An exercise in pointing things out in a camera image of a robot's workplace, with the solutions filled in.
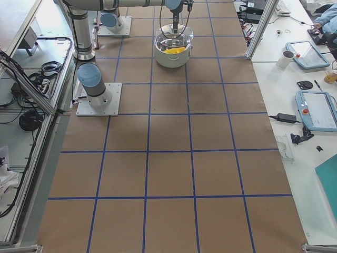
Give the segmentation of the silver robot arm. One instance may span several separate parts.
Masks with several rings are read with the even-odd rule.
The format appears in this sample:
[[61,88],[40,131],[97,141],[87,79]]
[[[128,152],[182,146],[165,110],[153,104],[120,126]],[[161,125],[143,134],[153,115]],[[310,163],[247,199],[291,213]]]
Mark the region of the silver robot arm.
[[88,31],[88,11],[117,14],[119,7],[148,7],[165,6],[173,14],[172,34],[180,36],[178,29],[179,14],[183,5],[189,1],[57,1],[67,11],[69,26],[75,39],[75,58],[82,62],[94,60],[95,53],[92,47],[92,39]]
[[100,14],[100,21],[108,30],[116,32],[123,28],[123,22],[120,19],[120,10],[118,8],[104,9]]

